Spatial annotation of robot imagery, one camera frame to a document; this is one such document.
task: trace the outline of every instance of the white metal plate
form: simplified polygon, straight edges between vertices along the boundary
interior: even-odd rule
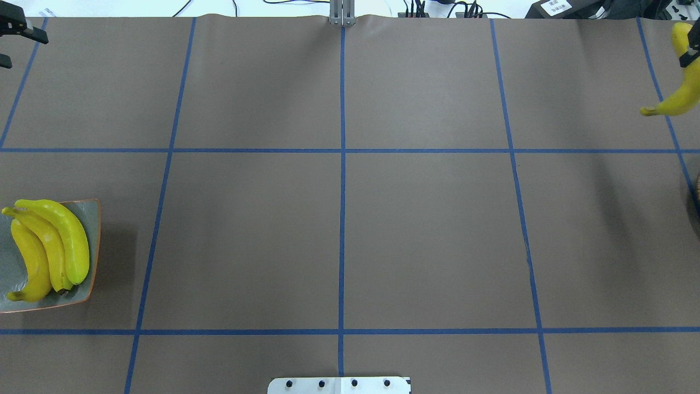
[[[319,377],[277,378],[269,383],[267,394],[410,394],[411,378]]]

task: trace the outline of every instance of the bunch of bananas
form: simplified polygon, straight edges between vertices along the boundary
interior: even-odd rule
[[[10,230],[27,266],[27,284],[7,298],[36,302],[52,287],[65,294],[83,282],[90,270],[90,249],[81,221],[51,200],[17,200],[15,206],[3,208],[2,214],[13,218]]]

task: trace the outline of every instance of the banana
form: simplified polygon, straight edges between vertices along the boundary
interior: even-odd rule
[[[671,43],[676,58],[688,50],[688,32],[691,28],[691,25],[682,22],[673,25]],[[683,83],[674,94],[668,96],[655,107],[642,107],[640,113],[644,116],[681,115],[695,107],[698,102],[700,102],[700,59],[693,61],[683,69]]]
[[[66,276],[74,285],[83,282],[90,270],[90,249],[81,221],[68,208],[51,200],[17,200],[15,205],[35,212],[58,229],[66,253]]]
[[[8,293],[7,298],[11,301],[36,302],[51,291],[46,251],[39,238],[19,220],[13,219],[10,231],[27,266],[27,284],[18,292]]]
[[[3,208],[2,214],[14,217],[24,224],[32,233],[39,237],[46,250],[48,259],[48,271],[51,277],[51,285],[58,294],[65,294],[73,288],[73,283],[66,276],[66,253],[63,241],[58,230],[46,219],[30,210],[16,210],[15,208]]]

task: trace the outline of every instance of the white label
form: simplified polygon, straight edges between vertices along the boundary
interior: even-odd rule
[[[567,0],[550,0],[546,3],[542,3],[541,6],[549,16],[558,15],[572,8]]]

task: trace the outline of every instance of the plate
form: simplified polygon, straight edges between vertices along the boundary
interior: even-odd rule
[[[87,301],[95,284],[97,272],[97,253],[99,251],[99,234],[101,210],[99,200],[68,201],[65,205],[83,224],[87,244],[90,247],[90,270],[85,280],[65,295],[51,292],[37,302],[10,301],[7,293],[21,290],[27,283],[27,268],[10,233],[12,217],[0,215],[0,313],[34,311],[36,309],[55,308]]]

